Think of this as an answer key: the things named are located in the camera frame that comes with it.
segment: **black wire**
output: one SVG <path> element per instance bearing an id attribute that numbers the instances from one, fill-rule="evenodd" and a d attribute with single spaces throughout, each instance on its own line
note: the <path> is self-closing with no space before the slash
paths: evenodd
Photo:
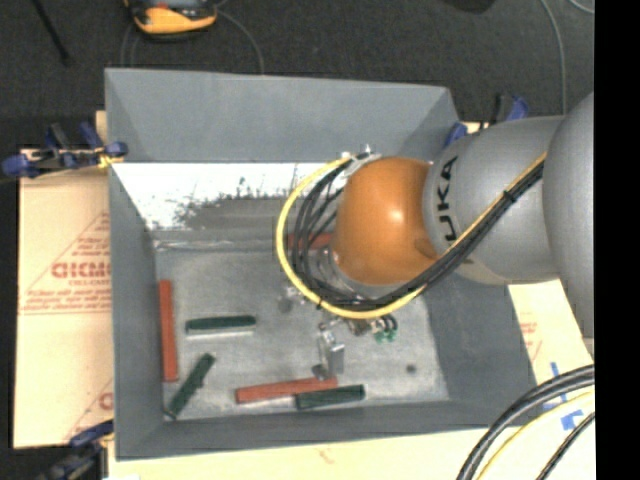
<path id="1" fill-rule="evenodd" d="M 595 367 L 590 365 L 554 377 L 550 381 L 525 393 L 525 395 L 516 400 L 502 413 L 482 436 L 480 441 L 478 441 L 460 469 L 457 480 L 471 480 L 471 478 L 473 478 L 474 473 L 478 469 L 480 462 L 486 455 L 491 444 L 497 439 L 500 433 L 515 420 L 553 398 L 583 387 L 591 386 L 594 383 Z"/>
<path id="2" fill-rule="evenodd" d="M 560 447 L 553 454 L 551 459 L 549 459 L 549 462 L 547 462 L 547 464 L 542 469 L 540 474 L 536 477 L 536 480 L 546 480 L 549 477 L 549 475 L 551 474 L 553 469 L 558 465 L 558 463 L 560 462 L 560 459 L 562 459 L 562 457 L 567 452 L 569 447 L 574 443 L 574 441 L 576 439 L 578 439 L 580 434 L 582 434 L 582 432 L 584 432 L 586 430 L 586 428 L 595 420 L 595 418 L 596 418 L 596 413 L 594 411 L 594 412 L 588 414 L 576 426 L 576 428 L 574 428 L 571 431 L 571 433 L 565 438 L 565 440 L 562 442 Z"/>

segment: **gray bin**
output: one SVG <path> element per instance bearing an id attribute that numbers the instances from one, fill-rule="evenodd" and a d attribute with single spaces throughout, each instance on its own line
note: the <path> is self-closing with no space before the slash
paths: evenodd
<path id="1" fill-rule="evenodd" d="M 302 305 L 283 314 L 274 304 L 284 279 L 271 245 L 281 198 L 211 194 L 182 207 L 190 222 L 174 219 L 167 226 L 145 213 L 139 188 L 153 186 L 166 164 L 176 164 L 186 180 L 196 164 L 212 176 L 230 165 L 288 172 L 292 164 L 324 163 L 366 145 L 385 155 L 432 160 L 457 121 L 451 95 L 440 87 L 345 80 L 144 69 L 107 69 L 105 75 L 109 138 L 130 147 L 125 164 L 112 169 L 109 186 L 119 459 L 486 426 L 535 384 L 506 287 L 453 274 L 397 312 L 405 341 L 378 345 L 365 336 L 348 343 L 353 363 L 347 363 L 352 368 L 341 384 L 370 385 L 375 396 L 363 403 L 296 411 L 283 402 L 244 412 L 225 405 L 240 386 L 232 385 L 224 357 L 247 366 L 245 385 L 280 374 L 302 376 L 317 359 L 315 310 Z M 136 169 L 139 175 L 131 176 Z M 160 198 L 160 192 L 148 197 Z M 163 243 L 187 247 L 167 250 L 158 245 Z M 189 247 L 203 243 L 222 245 L 210 251 Z M 211 347 L 220 354 L 177 421 L 163 414 L 177 385 L 162 381 L 161 277 L 175 282 L 182 380 L 198 354 Z M 185 318 L 212 307 L 258 312 L 255 334 L 214 345 L 182 336 Z M 404 327 L 403 319 L 409 323 Z M 300 338 L 305 332 L 308 342 Z M 258 340 L 264 357 L 282 347 L 280 364 L 255 360 L 250 347 Z M 288 364 L 287 357 L 300 364 Z M 268 375 L 260 377 L 261 369 Z"/>

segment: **red stick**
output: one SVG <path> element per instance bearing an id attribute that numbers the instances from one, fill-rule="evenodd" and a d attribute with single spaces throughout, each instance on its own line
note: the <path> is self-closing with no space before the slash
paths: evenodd
<path id="1" fill-rule="evenodd" d="M 158 282 L 160 293 L 160 326 L 162 333 L 162 368 L 165 382 L 178 380 L 178 354 L 173 330 L 173 292 L 171 281 Z"/>
<path id="2" fill-rule="evenodd" d="M 267 400 L 269 398 L 297 395 L 298 393 L 308 393 L 310 391 L 320 391 L 336 387 L 338 387 L 338 380 L 335 377 L 327 380 L 318 380 L 315 377 L 311 377 L 309 379 L 274 382 L 273 384 L 259 384 L 257 386 L 247 386 L 236 389 L 236 402 L 244 404 L 247 402 L 257 402 L 258 400 Z"/>

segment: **clamp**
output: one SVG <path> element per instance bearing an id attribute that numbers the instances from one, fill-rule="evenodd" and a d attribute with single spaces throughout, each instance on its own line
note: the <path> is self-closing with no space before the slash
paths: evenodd
<path id="1" fill-rule="evenodd" d="M 69 446 L 74 453 L 56 462 L 46 472 L 40 473 L 35 480 L 77 480 L 96 466 L 106 467 L 106 448 L 102 438 L 114 431 L 113 420 L 108 420 L 74 436 Z"/>
<path id="2" fill-rule="evenodd" d="M 36 178 L 56 171 L 106 166 L 129 152 L 124 142 L 105 145 L 89 121 L 81 122 L 79 129 L 89 149 L 72 148 L 60 124 L 53 123 L 45 134 L 44 148 L 6 158 L 1 164 L 2 171 L 11 178 Z"/>

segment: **yellow cable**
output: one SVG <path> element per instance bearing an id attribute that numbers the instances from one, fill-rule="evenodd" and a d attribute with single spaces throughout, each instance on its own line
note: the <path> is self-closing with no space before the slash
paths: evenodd
<path id="1" fill-rule="evenodd" d="M 548 411 L 543 412 L 536 419 L 530 421 L 523 427 L 520 427 L 517 432 L 511 435 L 500 448 L 496 450 L 496 452 L 491 456 L 491 458 L 487 461 L 485 466 L 482 468 L 476 480 L 481 480 L 485 477 L 485 475 L 491 470 L 491 467 L 495 465 L 496 461 L 504 455 L 506 451 L 513 448 L 514 444 L 521 439 L 524 434 L 530 432 L 534 427 L 539 427 L 546 423 L 549 419 L 557 417 L 559 413 L 566 411 L 569 407 L 573 407 L 574 405 L 578 405 L 580 408 L 584 408 L 587 404 L 593 403 L 593 398 L 595 397 L 595 390 L 590 389 L 589 391 L 582 393 L 571 400 L 567 400 Z"/>
<path id="2" fill-rule="evenodd" d="M 391 304 L 386 306 L 382 306 L 378 309 L 373 309 L 371 311 L 352 311 L 349 309 L 340 308 L 329 304 L 327 301 L 323 300 L 317 293 L 311 291 L 307 286 L 302 282 L 302 280 L 296 275 L 296 273 L 291 268 L 289 261 L 287 260 L 287 253 L 284 247 L 284 227 L 287 222 L 287 216 L 291 211 L 294 203 L 302 193 L 302 191 L 313 182 L 316 178 L 319 178 L 324 173 L 336 169 L 342 164 L 351 160 L 351 157 L 344 157 L 334 160 L 333 162 L 329 162 L 322 167 L 320 167 L 315 172 L 311 173 L 309 176 L 304 178 L 302 182 L 291 192 L 289 197 L 284 203 L 282 210 L 280 212 L 280 216 L 278 217 L 278 223 L 276 225 L 276 254 L 278 256 L 278 260 L 280 261 L 280 265 L 284 270 L 284 273 L 287 275 L 291 283 L 311 302 L 320 305 L 327 311 L 331 313 L 341 316 L 343 318 L 351 318 L 355 320 L 364 320 L 368 318 L 379 318 L 383 315 L 387 315 L 396 309 L 401 308 L 405 304 L 408 304 L 411 300 L 413 300 L 423 289 L 424 287 L 420 287 L 413 292 L 409 292 L 407 295 L 393 301 Z"/>
<path id="3" fill-rule="evenodd" d="M 525 176 L 527 176 L 533 169 L 535 169 L 538 165 L 540 165 L 544 159 L 546 158 L 546 152 L 541 154 L 525 171 L 523 171 L 520 176 L 518 176 L 506 189 L 505 191 L 511 190 L 517 183 L 519 183 Z M 350 156 L 346 156 L 343 158 L 339 158 L 332 162 L 328 162 L 322 167 L 320 167 L 315 172 L 308 175 L 306 178 L 300 182 L 300 184 L 292 190 L 291 194 L 285 201 L 282 210 L 280 211 L 280 215 L 278 217 L 278 223 L 276 225 L 276 255 L 278 256 L 278 261 L 284 270 L 284 273 L 287 275 L 291 283 L 304 295 L 307 299 L 314 302 L 315 304 L 320 305 L 327 311 L 331 313 L 341 316 L 343 318 L 351 318 L 355 320 L 365 320 L 368 318 L 379 318 L 381 316 L 387 315 L 396 309 L 401 308 L 402 306 L 411 302 L 414 298 L 416 298 L 422 291 L 426 288 L 426 285 L 420 286 L 409 292 L 407 295 L 396 299 L 392 303 L 382 306 L 378 309 L 373 309 L 370 311 L 353 311 L 349 309 L 340 308 L 329 304 L 325 300 L 323 300 L 317 293 L 311 291 L 307 286 L 302 282 L 302 280 L 296 275 L 296 273 L 291 268 L 289 261 L 287 260 L 287 253 L 284 246 L 284 227 L 287 221 L 287 217 L 291 208 L 293 207 L 295 201 L 300 197 L 302 191 L 310 185 L 316 178 L 319 178 L 324 173 L 336 169 L 342 164 L 351 160 Z M 461 240 L 463 240 L 471 231 L 476 227 L 476 225 L 501 201 L 502 194 L 500 194 L 496 199 L 487 207 L 487 209 L 480 214 L 480 216 L 458 237 L 458 239 L 449 246 L 445 254 L 454 248 Z"/>

